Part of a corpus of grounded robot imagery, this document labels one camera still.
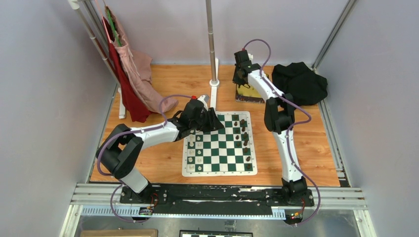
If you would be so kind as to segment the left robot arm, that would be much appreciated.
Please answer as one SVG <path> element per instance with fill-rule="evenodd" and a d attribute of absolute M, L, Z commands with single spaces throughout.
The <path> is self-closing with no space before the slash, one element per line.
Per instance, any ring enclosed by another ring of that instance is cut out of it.
<path fill-rule="evenodd" d="M 143 149 L 162 143 L 176 142 L 192 131 L 212 132 L 223 129 L 215 109 L 199 99 L 191 99 L 181 111 L 162 123 L 144 128 L 117 125 L 96 152 L 97 169 L 105 167 L 110 175 L 132 190 L 139 204 L 151 199 L 151 183 L 135 168 Z"/>

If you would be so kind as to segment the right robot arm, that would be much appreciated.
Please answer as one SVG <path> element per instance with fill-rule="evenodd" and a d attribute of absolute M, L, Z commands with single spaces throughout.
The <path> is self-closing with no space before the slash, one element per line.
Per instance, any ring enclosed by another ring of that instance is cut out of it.
<path fill-rule="evenodd" d="M 284 93 L 265 77 L 261 66 L 251 61 L 247 50 L 241 49 L 234 53 L 234 57 L 233 82 L 253 87 L 265 101 L 264 124 L 275 138 L 282 164 L 281 199 L 288 206 L 308 205 L 310 193 L 306 179 L 299 169 L 291 129 L 295 122 L 295 108 L 289 104 L 291 97 L 284 96 Z"/>

